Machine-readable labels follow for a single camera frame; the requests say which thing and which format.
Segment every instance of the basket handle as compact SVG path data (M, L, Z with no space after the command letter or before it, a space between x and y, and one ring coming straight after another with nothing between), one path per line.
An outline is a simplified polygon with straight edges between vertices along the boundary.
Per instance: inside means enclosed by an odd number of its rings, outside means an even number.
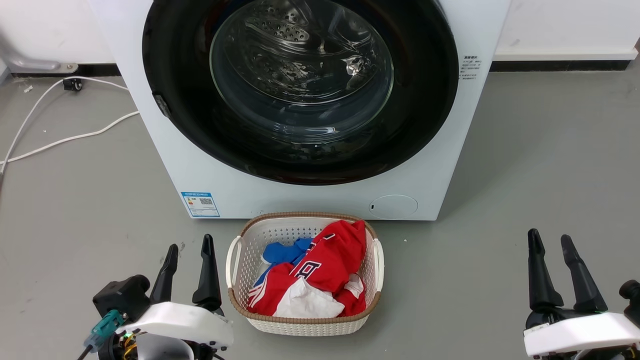
M227 277L227 288L232 288L234 283L236 282L236 274L238 271L238 260L236 259L234 261L234 273L233 273L233 277L231 276L231 259L233 258L234 252L236 247L241 247L242 244L238 243L240 241L242 237L240 236L236 236L236 238L234 239L234 241L231 242L231 246L229 246L229 252L227 253L227 264L226 264L226 271L225 271L225 275ZM236 257L240 255L240 248L238 248L237 252L236 252Z
M373 254L376 269L378 269L378 282L376 291L382 290L382 284L385 282L385 253L382 251L382 244L378 239L373 239Z

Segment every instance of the washing machine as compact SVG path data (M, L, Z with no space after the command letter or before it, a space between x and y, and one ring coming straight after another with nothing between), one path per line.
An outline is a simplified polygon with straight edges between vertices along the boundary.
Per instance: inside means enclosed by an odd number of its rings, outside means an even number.
M437 218L509 2L89 0L189 216L389 220Z

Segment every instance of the white plastic basket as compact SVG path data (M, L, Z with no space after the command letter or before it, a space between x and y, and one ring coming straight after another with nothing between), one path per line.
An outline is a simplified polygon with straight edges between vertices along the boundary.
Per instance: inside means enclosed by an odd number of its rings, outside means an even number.
M385 277L385 258L373 228L366 224L367 252L360 275L365 284L364 312L340 318L280 318L246 310L249 290L258 278L260 259L267 244L291 245L298 238L313 238L325 226L338 220L356 222L357 217L334 213L272 213L251 219L234 239L227 253L227 288L235 309L258 330L293 336L333 336L359 330L378 304Z

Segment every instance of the white cable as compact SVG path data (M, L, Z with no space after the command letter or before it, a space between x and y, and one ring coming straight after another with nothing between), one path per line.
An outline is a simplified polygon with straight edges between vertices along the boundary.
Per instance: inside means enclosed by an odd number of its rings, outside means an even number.
M36 101L36 104L35 104L35 105L33 105L33 107L31 108L31 111L29 111L29 114L27 115L27 117L26 117L26 118L24 118L24 121L22 122L22 125L20 125L20 129L18 129L18 133L15 135L15 138L13 138L13 142L11 143L11 146L9 146L9 151L7 151L7 152L6 152L6 156L4 157L4 161L2 162L2 167L0 167L0 182L2 181L2 176L3 176L3 174L4 174L4 168L6 167L6 164L10 162L9 156L11 156L11 153L13 152L13 148L15 147L15 144L18 142L18 139L20 138L20 134L22 133L22 130L24 129L24 126L27 124L27 121L29 120L29 118L30 118L31 114L33 114L33 111L34 111L34 110L36 110L36 107L38 106L38 104L40 104L40 101L42 101L42 99L43 99L43 98L44 98L44 97L45 97L45 96L46 96L46 95L47 95L47 94L48 94L48 93L49 93L49 92L50 92L54 87L56 87L58 84L62 83L62 81L64 81L64 80L68 80L68 79L83 79L83 80L95 81L95 82L97 82L97 83L109 84L109 85L113 85L113 86L115 86L115 87L117 87L117 88L121 88L121 89L124 89L124 90L129 91L129 89L128 89L128 88L126 88L126 87L124 87L124 86L121 86L121 85L118 85L118 84L115 84L115 83L112 83L112 82L109 82L109 81L104 81L104 80L99 80L99 79L93 79L93 78L86 78L86 77L84 77L84 76L69 76L68 78L64 78L64 79L60 79L60 80L56 81L56 82L55 82L55 84L51 85L51 87L50 87L50 88L48 88L48 89L47 89L47 91L45 91L45 92L44 92L44 94L42 94L42 96L40 96L40 98L38 99L38 101ZM122 120L126 119L127 117L130 117L130 116L133 116L133 115L135 115L135 113L128 114L128 115L126 115L126 116L124 116L124 117L122 117L122 118L120 118L120 119L116 120L116 122L112 123L111 125L109 125L108 127L106 127L106 128L105 128L104 130L102 130L102 131L106 131L106 130L108 130L109 128L111 128L111 126L114 126L114 125L115 125L115 124L117 124L119 121L122 121ZM101 131L98 131L97 133L87 134L87 136L97 135L97 134L99 134L99 133L101 133ZM20 158L20 159L22 159L22 158L26 158L26 157L27 157L27 156L29 156L29 155L32 155L32 154L35 154L36 152L40 152L40 151L42 151L42 150L48 149L48 148L50 148L50 147L52 147L52 146L58 145L59 143L63 143L63 142L69 141L69 140L73 140L73 139L75 139L75 138L82 138L82 137L85 137L85 135L79 135L79 136L74 136L73 138L60 140L59 142L52 143L52 144L50 144L50 145L45 146L44 148L37 149L37 150L35 150L35 151L32 151L32 152L27 153L27 154L22 155L22 156L18 156L18 158Z
M110 123L110 124L109 124L109 126L105 127L105 128L104 128L104 129L102 129L102 130L94 131L94 132L92 132L92 133L83 134L83 135L71 136L70 138L66 138L66 139L58 140L57 142L50 143L50 144L49 144L49 145L47 145L47 146L43 146L43 147L41 147L41 148L39 148L39 149L35 149L35 150L33 150L33 151L29 151L29 152L27 152L26 154L23 154L23 155L20 155L20 156L16 156L15 158L11 158L11 159L9 159L9 160L8 160L8 162L12 163L12 162L14 162L14 161L18 161L18 160L20 160L20 159L24 159L24 158L26 158L27 156L31 156L31 155L37 154L37 153L39 153L39 152L42 152L42 151L47 150L47 149L48 149L48 148L50 148L50 147L54 147L54 146L59 145L59 144L61 144L61 143L69 142L69 141L71 141L71 140L82 139L82 138L88 138L89 136L94 136L94 135L100 135L100 134L102 134L103 132L107 131L108 129L111 129L112 127L116 126L119 122L121 122L121 121L123 121L123 120L125 120L125 119L128 119L128 118L130 118L130 117L133 117L133 116L135 116L135 115L137 115L137 114L139 114L139 113L140 113L140 111L134 111L134 112L132 112L132 113L130 113L130 114L126 114L126 115L124 115L123 117L119 118L118 120L116 120L116 121L114 121L114 122Z

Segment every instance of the blue cloth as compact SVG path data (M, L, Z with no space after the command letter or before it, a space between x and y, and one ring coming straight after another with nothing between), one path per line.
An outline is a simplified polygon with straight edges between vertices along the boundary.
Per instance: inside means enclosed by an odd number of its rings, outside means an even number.
M291 246L285 246L281 243L270 243L267 245L262 253L262 259L266 263L270 264L270 266L255 281L254 286L262 284L264 277L267 275L269 270L276 265L282 263L292 263L293 265L297 265L302 258L305 257L307 249L312 241L314 241L312 238L298 238Z

